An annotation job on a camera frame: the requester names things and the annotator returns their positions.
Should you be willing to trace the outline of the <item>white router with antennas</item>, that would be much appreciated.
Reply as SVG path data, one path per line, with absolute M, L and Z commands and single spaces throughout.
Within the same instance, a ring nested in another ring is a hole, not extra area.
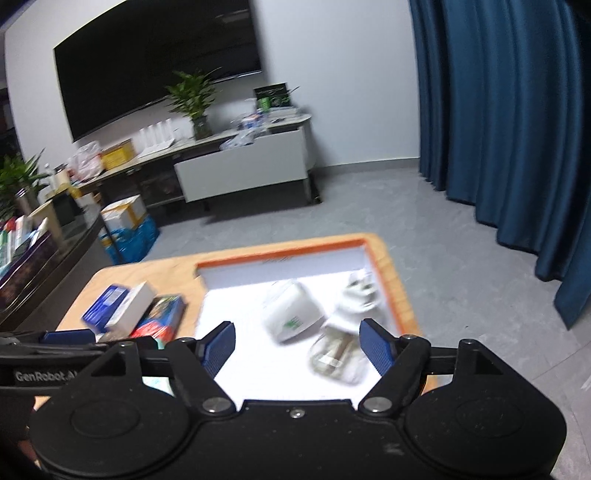
M 167 118 L 164 122 L 148 125 L 139 130 L 142 151 L 140 157 L 157 153 L 171 147 L 175 142 L 172 120 Z

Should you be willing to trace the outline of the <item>orange rimmed white tray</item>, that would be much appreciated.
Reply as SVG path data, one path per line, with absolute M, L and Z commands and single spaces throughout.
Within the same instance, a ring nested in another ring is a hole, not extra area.
M 217 252 L 195 275 L 204 287 L 195 335 L 235 325 L 235 351 L 215 380 L 236 405 L 359 402 L 379 378 L 359 345 L 363 318 L 396 336 L 420 331 L 386 246 L 370 234 Z

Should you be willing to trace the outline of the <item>yellow box on cabinet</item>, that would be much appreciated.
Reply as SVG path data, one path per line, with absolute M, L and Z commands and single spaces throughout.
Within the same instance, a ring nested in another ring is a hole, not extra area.
M 136 156 L 131 139 L 124 140 L 101 152 L 101 163 L 104 170 L 112 170 L 131 161 Z

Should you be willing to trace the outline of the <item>black green display box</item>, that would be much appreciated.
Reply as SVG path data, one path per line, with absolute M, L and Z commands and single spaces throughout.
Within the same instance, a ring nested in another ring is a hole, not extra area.
M 274 83 L 253 89 L 256 98 L 256 111 L 270 113 L 276 109 L 292 108 L 290 89 L 287 83 Z

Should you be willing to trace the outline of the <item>large black television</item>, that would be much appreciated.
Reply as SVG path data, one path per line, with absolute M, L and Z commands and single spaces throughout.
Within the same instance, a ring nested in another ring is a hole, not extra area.
M 73 140 L 160 102 L 178 75 L 262 69 L 248 1 L 123 1 L 54 48 Z

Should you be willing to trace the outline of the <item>red blue card box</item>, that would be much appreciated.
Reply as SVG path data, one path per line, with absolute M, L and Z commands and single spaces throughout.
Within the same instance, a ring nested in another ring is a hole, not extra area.
M 130 337 L 151 337 L 162 348 L 174 339 L 185 307 L 186 304 L 181 295 L 156 297 Z

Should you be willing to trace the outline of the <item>blue bag on floor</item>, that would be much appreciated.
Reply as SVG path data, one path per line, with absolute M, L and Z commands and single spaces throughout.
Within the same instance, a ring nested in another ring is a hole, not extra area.
M 155 244 L 159 230 L 150 215 L 146 215 L 135 229 L 116 229 L 100 233 L 100 241 L 115 265 L 136 263 L 143 260 Z

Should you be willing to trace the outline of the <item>blue curtain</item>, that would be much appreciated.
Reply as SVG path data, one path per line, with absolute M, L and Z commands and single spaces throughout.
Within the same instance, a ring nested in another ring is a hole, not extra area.
M 558 281 L 566 326 L 590 304 L 590 5 L 414 1 L 420 172 Z

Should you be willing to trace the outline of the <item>blue cardboard box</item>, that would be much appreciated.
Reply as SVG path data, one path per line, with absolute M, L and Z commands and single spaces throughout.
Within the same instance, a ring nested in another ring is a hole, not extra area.
M 86 327 L 94 333 L 105 333 L 106 324 L 129 291 L 129 288 L 120 285 L 108 286 L 82 315 Z

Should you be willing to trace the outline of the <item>clear plastic packet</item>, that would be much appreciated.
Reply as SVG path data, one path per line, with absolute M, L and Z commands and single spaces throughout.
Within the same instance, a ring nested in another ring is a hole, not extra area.
M 311 369 L 329 379 L 358 385 L 366 376 L 367 365 L 356 334 L 327 328 L 311 346 Z

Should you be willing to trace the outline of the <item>cardboard box on floor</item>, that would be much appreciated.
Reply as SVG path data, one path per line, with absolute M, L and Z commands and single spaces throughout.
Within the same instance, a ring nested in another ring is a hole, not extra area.
M 147 211 L 140 195 L 133 195 L 113 202 L 101 210 L 102 219 L 110 232 L 135 230 Z

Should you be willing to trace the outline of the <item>dark round side table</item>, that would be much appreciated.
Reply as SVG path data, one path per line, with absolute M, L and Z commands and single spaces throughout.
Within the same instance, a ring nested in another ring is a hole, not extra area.
M 99 238 L 104 228 L 99 206 L 83 207 L 65 225 L 59 223 L 50 202 L 28 218 L 34 226 L 44 225 L 51 232 L 58 250 L 19 297 L 1 309 L 4 332 L 56 327 L 91 277 L 113 264 Z

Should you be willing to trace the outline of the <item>red white plastic bag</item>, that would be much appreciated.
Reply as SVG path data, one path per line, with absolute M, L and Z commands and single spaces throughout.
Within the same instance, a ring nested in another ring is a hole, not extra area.
M 96 178 L 103 171 L 100 144 L 92 141 L 80 147 L 69 158 L 68 168 L 76 180 L 88 181 Z

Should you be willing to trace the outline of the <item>white plug adapter with prongs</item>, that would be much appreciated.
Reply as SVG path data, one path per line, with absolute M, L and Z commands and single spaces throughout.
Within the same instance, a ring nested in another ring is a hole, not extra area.
M 358 334 L 363 320 L 372 319 L 384 326 L 387 316 L 377 282 L 369 273 L 349 277 L 339 297 L 332 323 L 349 333 Z

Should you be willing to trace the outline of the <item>white tv cabinet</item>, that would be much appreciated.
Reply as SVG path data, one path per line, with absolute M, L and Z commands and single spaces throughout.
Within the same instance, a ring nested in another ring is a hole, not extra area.
M 315 185 L 315 159 L 308 134 L 311 115 L 273 119 L 252 143 L 222 150 L 238 133 L 226 130 L 201 140 L 187 140 L 136 157 L 79 186 L 83 195 L 98 194 L 104 204 L 138 194 L 155 209 L 183 201 L 207 202 L 226 194 L 300 182 L 304 201 L 322 202 Z

